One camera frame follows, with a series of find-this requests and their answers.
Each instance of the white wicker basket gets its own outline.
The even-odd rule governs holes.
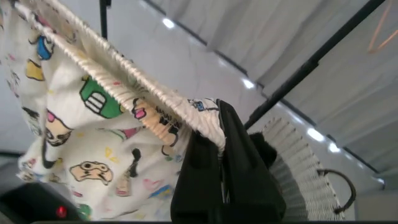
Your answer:
[[[328,177],[319,159],[295,127],[283,118],[273,117],[264,126],[265,140],[278,152],[270,172],[279,182],[287,209],[284,221],[344,220]]]

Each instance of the white floor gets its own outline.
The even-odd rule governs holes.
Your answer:
[[[100,32],[100,11],[97,0],[63,0],[72,11],[85,20],[94,30]],[[133,59],[139,67],[159,82],[178,90],[189,98],[213,97],[233,105],[243,122],[265,101],[260,90],[249,88],[250,83],[240,73],[217,55],[207,52],[205,47],[179,29],[177,26],[168,28],[163,23],[164,17],[142,1],[117,0],[112,2],[108,10],[108,39],[127,58]],[[21,127],[21,116],[2,108],[1,120],[14,120],[16,127]],[[280,105],[272,109],[273,113],[287,114],[291,120],[296,119],[291,111]],[[257,123],[252,130],[260,130],[263,124]],[[303,133],[308,125],[304,121],[297,122]],[[26,132],[13,138],[0,138],[3,149],[23,151],[30,142],[31,136]],[[310,141],[316,155],[326,168],[344,172],[354,182],[358,193],[379,190],[382,184],[373,179],[373,172],[363,166],[355,158],[340,151],[331,153],[327,150],[328,141]],[[349,197],[348,186],[339,178],[330,177],[342,203]],[[348,220],[354,220],[354,210],[347,214]]]

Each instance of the basket handle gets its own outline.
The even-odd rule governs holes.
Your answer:
[[[352,183],[352,181],[350,181],[350,179],[346,175],[344,175],[343,173],[341,173],[337,170],[332,170],[332,169],[317,169],[317,172],[318,172],[318,175],[322,175],[322,176],[326,176],[328,173],[339,175],[340,177],[345,179],[345,181],[347,181],[347,183],[349,185],[349,189],[351,190],[351,197],[348,199],[348,201],[345,205],[335,209],[335,214],[339,214],[339,213],[347,210],[350,206],[352,206],[352,204],[354,203],[355,198],[356,198],[356,189],[355,189],[355,186]]]

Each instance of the cartoon print fabric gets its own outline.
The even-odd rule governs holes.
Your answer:
[[[19,2],[40,8],[35,21],[87,57],[89,40],[58,9],[46,1]],[[112,82],[134,93],[123,107],[27,18],[0,1],[0,70],[35,135],[17,175],[63,184],[84,220],[170,220],[191,127],[162,103],[147,101],[153,96],[132,77]],[[212,99],[183,100],[214,113],[219,124]]]

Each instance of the green object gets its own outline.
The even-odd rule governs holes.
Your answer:
[[[80,96],[85,106],[104,118],[115,118],[123,113],[120,104],[90,76],[83,77],[85,84]]]
[[[79,216],[81,219],[89,221],[91,220],[91,208],[88,205],[85,204],[78,204],[78,211],[79,211]]]

